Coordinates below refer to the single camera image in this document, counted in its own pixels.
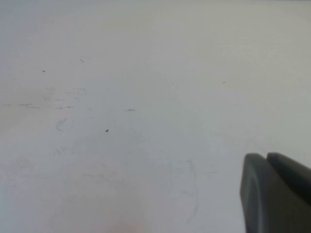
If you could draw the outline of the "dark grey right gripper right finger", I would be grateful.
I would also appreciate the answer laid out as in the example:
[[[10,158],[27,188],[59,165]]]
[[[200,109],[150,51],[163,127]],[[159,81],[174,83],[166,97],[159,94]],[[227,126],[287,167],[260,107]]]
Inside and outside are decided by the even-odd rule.
[[[267,161],[288,187],[298,194],[311,193],[311,169],[276,152],[267,154]]]

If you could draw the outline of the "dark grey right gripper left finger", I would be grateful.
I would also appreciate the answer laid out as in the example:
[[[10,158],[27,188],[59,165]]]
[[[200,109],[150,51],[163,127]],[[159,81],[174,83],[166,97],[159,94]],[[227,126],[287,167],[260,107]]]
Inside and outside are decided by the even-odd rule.
[[[240,197],[248,233],[311,231],[311,194],[291,190],[267,156],[257,153],[245,156]]]

